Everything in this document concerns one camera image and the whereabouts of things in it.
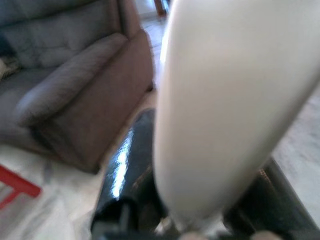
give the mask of couch armrest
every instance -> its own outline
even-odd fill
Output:
[[[17,124],[35,125],[61,110],[108,64],[126,41],[125,36],[114,33],[61,65],[19,101],[15,109]]]
[[[134,0],[118,0],[118,6],[122,32],[131,39],[141,29],[136,5]]]

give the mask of black tube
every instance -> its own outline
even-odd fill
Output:
[[[240,201],[224,215],[224,224],[235,233],[248,235],[261,230],[280,234],[318,231],[273,159],[259,171]]]
[[[130,215],[131,230],[150,232],[166,216],[153,176],[154,119],[154,109],[138,116],[110,159],[91,230],[96,223],[99,226],[103,222],[118,224],[122,220],[118,228],[125,232],[126,216]]]

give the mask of fabric upholstery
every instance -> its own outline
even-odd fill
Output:
[[[136,5],[132,0],[118,0],[121,28],[127,38],[133,38],[141,29]]]
[[[58,112],[106,67],[126,41],[126,37],[114,33],[61,65],[21,99],[16,107],[16,122],[31,126]]]
[[[133,1],[0,0],[0,44],[24,68],[0,82],[0,144],[98,170],[152,86]]]
[[[9,76],[0,82],[0,142],[34,151],[47,152],[33,137],[33,131],[19,127],[14,121],[17,102],[31,88],[47,77],[54,68],[28,69]]]
[[[0,34],[24,68],[57,67],[121,31],[116,0],[0,0],[0,6]]]
[[[95,171],[104,151],[152,85],[152,76],[148,39],[140,30],[72,104],[37,128],[64,162]]]

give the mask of red stool leg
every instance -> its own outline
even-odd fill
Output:
[[[11,203],[18,195],[19,191],[13,190],[6,198],[0,202],[0,210],[3,209],[7,204]]]
[[[37,197],[41,193],[41,188],[23,179],[13,171],[0,165],[0,182],[11,186],[16,192],[25,193],[31,197]]]

